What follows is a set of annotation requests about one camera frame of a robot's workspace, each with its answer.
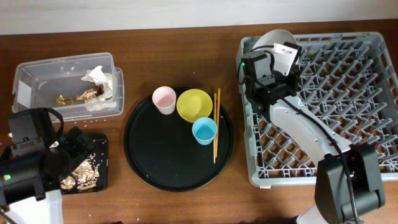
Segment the peanut shells and rice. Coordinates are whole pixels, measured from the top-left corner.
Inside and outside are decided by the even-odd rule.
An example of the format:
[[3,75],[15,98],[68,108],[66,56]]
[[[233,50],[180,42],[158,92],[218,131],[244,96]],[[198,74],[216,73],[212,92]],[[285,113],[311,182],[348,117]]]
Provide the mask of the peanut shells and rice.
[[95,155],[95,153],[90,154],[66,179],[61,181],[62,190],[67,192],[77,190],[80,193],[93,190],[97,186],[100,165],[96,163]]

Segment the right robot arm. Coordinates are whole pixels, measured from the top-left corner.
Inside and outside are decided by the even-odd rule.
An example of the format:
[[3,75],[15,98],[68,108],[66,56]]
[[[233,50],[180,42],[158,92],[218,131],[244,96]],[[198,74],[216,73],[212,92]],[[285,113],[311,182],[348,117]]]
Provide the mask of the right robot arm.
[[291,71],[301,48],[262,45],[241,56],[237,74],[252,110],[286,132],[317,167],[315,205],[293,223],[361,223],[360,215],[386,202],[377,154],[336,134],[296,95]]

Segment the white napkin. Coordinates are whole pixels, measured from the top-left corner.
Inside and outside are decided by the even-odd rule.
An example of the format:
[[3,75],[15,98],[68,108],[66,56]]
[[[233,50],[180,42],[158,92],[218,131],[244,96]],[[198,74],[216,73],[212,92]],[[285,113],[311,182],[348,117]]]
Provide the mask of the white napkin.
[[98,65],[93,70],[87,70],[86,75],[81,78],[85,82],[95,83],[96,85],[103,84],[104,93],[102,95],[85,101],[85,107],[90,112],[116,107],[116,102],[111,99],[113,97],[113,75],[103,73],[102,68],[101,65]]

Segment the grey round plate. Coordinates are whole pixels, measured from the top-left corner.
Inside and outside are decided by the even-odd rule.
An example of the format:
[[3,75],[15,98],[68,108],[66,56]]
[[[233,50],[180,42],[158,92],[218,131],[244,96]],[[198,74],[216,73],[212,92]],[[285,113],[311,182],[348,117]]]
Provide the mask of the grey round plate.
[[[277,60],[274,56],[272,48],[274,44],[282,44],[294,49],[297,49],[297,55],[293,60]],[[297,60],[301,55],[302,48],[297,44],[294,36],[287,30],[276,29],[264,34],[252,48],[253,51],[268,50],[274,56],[274,64],[271,66],[273,70],[280,72],[287,76],[293,65],[297,64]]]

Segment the blue plastic cup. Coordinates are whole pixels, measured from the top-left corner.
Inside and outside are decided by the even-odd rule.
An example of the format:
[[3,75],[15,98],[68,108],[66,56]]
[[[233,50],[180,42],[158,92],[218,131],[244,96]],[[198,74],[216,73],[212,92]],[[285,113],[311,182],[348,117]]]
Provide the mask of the blue plastic cup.
[[214,138],[215,127],[213,119],[203,117],[197,119],[192,126],[192,133],[201,145],[209,145]]

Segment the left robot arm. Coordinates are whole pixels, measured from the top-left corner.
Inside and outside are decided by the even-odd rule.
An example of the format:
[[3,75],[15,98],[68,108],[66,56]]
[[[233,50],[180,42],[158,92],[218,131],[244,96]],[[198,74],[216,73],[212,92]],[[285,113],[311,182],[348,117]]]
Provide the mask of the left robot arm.
[[63,223],[61,181],[96,148],[78,127],[53,128],[52,108],[9,116],[13,143],[1,154],[1,218],[7,223]]

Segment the pink plastic cup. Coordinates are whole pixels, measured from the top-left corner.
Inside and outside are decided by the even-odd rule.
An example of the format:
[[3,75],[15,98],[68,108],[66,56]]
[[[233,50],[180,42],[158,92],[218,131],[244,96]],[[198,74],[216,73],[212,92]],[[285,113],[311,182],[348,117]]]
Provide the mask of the pink plastic cup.
[[152,94],[152,102],[162,114],[172,114],[175,110],[177,95],[169,86],[158,87]]

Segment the gold brown snack wrapper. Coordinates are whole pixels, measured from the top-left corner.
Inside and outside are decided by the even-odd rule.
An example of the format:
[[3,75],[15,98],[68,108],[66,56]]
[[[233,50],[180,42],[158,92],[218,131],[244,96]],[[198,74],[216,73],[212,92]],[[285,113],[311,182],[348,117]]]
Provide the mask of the gold brown snack wrapper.
[[76,101],[88,101],[101,96],[104,93],[103,84],[96,85],[86,91],[84,91],[81,95],[77,96],[76,98],[65,98],[64,96],[60,95],[56,102],[58,106],[65,106],[72,104]]

